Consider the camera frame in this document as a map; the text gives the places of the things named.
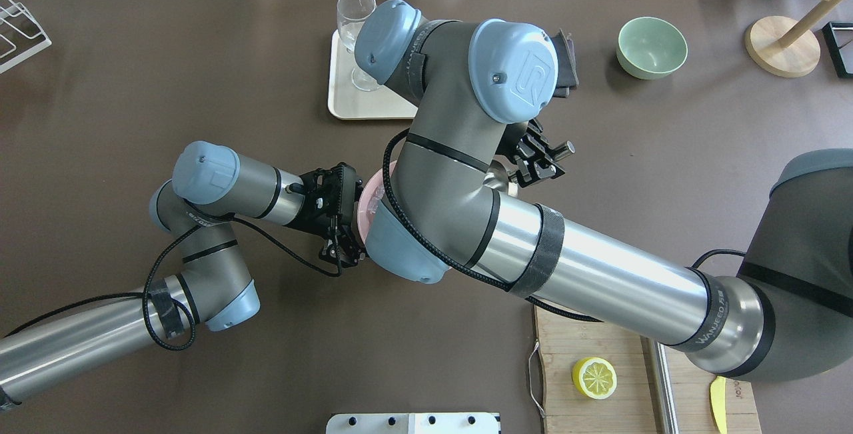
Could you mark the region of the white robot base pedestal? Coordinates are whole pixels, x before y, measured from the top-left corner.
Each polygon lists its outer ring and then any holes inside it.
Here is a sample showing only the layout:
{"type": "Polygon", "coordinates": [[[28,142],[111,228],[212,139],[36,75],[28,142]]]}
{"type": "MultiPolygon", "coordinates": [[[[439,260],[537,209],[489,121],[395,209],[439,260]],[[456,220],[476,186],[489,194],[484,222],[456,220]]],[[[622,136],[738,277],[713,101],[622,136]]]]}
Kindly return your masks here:
{"type": "Polygon", "coordinates": [[[502,433],[498,413],[339,413],[326,433],[502,433]]]}

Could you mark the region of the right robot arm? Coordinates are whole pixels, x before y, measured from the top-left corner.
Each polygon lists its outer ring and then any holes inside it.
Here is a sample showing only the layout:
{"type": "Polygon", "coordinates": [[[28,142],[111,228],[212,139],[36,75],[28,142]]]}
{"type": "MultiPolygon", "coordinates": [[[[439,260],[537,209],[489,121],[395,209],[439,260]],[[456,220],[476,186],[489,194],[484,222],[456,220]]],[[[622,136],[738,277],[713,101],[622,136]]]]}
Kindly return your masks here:
{"type": "Polygon", "coordinates": [[[783,382],[851,359],[851,149],[793,158],[771,188],[734,276],[683,267],[490,186],[495,157],[527,188],[564,175],[572,145],[524,151],[564,93],[568,57],[540,27],[429,21],[403,0],[375,8],[357,65],[417,107],[387,145],[385,194],[366,240],[399,277],[450,268],[558,315],[622,327],[744,381],[783,382]]]}

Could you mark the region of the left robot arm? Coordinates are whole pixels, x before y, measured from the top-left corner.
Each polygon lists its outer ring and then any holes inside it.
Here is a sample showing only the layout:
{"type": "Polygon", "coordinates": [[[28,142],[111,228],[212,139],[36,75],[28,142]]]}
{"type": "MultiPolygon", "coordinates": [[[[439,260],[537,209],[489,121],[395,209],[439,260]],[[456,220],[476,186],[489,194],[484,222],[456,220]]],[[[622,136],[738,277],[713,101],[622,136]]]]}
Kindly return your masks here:
{"type": "Polygon", "coordinates": [[[260,219],[320,237],[319,257],[333,269],[299,258],[317,273],[338,277],[357,266],[363,249],[353,218],[362,191],[345,163],[293,175],[223,145],[190,143],[149,203],[173,242],[140,288],[76,301],[5,336],[2,410],[149,344],[188,349],[200,325],[223,331],[256,315],[259,295],[234,223],[256,230],[260,219]]]}

